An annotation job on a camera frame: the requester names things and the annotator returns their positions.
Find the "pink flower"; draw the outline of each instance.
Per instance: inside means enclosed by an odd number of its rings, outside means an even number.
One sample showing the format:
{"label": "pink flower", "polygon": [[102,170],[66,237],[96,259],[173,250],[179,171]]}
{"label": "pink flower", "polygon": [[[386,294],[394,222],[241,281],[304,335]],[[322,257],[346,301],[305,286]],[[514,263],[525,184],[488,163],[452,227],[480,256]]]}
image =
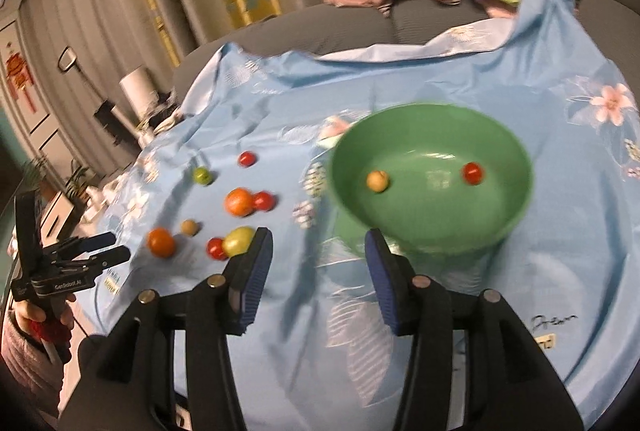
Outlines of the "pink flower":
{"label": "pink flower", "polygon": [[615,88],[609,85],[602,87],[602,97],[591,98],[591,104],[599,106],[596,112],[598,122],[611,119],[616,126],[622,126],[624,118],[620,110],[634,107],[634,103],[625,95],[625,92],[625,85],[618,83]]}

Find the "blue bedsheet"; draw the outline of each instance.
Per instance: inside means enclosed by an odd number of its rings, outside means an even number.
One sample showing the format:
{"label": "blue bedsheet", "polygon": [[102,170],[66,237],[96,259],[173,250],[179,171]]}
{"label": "blue bedsheet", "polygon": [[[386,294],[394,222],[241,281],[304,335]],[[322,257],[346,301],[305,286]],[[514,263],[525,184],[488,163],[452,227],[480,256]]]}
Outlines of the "blue bedsheet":
{"label": "blue bedsheet", "polygon": [[[102,219],[132,259],[81,293],[87,315],[109,331],[142,289],[185,291],[221,271],[206,254],[209,238],[266,225],[274,258],[262,303],[246,335],[229,340],[248,428],[391,429],[410,342],[382,324],[366,265],[337,236],[323,166],[332,138],[372,111],[462,104],[523,142],[535,166],[533,199],[483,268],[416,268],[452,288],[496,288],[532,334],[554,334],[548,358],[593,424],[640,357],[640,128],[622,75],[575,20],[571,0],[522,0],[515,22],[485,20],[424,47],[335,58],[359,61],[223,47],[185,100],[191,116],[143,151]],[[258,164],[239,168],[244,150]],[[216,181],[194,184],[194,166],[214,170]],[[276,209],[227,215],[223,199],[238,186],[276,193]],[[152,257],[146,232],[178,233],[185,218],[204,223],[200,234],[181,238],[171,260]],[[178,335],[175,382],[184,394],[183,353]]]}

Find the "paper towel roll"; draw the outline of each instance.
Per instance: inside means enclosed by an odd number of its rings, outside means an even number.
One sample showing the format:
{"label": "paper towel roll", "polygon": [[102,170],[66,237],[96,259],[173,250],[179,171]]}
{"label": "paper towel roll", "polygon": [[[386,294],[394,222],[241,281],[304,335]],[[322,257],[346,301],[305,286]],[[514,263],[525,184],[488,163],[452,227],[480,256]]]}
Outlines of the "paper towel roll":
{"label": "paper towel roll", "polygon": [[145,113],[158,104],[158,93],[143,66],[124,76],[120,86],[140,121]]}

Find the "green bowl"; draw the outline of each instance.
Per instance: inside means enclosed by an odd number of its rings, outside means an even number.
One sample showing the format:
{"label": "green bowl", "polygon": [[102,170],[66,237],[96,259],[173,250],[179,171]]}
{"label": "green bowl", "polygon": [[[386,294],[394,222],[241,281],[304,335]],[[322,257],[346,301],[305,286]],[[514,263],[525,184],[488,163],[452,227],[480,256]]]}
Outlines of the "green bowl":
{"label": "green bowl", "polygon": [[[479,185],[462,176],[468,162],[484,170]],[[367,174],[383,170],[390,185],[374,193]],[[338,141],[329,183],[340,207],[379,228],[403,251],[461,254],[504,239],[529,202],[529,156],[507,128],[450,104],[407,104],[354,124]]]}

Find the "metal screw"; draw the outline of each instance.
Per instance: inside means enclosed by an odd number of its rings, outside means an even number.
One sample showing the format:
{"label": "metal screw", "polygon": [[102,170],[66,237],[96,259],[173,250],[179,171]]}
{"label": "metal screw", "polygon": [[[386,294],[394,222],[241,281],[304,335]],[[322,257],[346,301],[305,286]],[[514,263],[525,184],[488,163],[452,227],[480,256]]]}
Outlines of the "metal screw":
{"label": "metal screw", "polygon": [[226,283],[226,279],[222,274],[214,274],[207,278],[207,285],[211,288],[220,288]]}
{"label": "metal screw", "polygon": [[497,290],[485,290],[482,295],[489,303],[497,303],[500,300],[500,292]]}
{"label": "metal screw", "polygon": [[140,301],[143,305],[147,303],[151,303],[156,298],[156,293],[154,290],[143,290],[138,294],[138,301]]}
{"label": "metal screw", "polygon": [[416,288],[427,288],[431,284],[431,279],[418,274],[412,278],[411,283],[413,283]]}

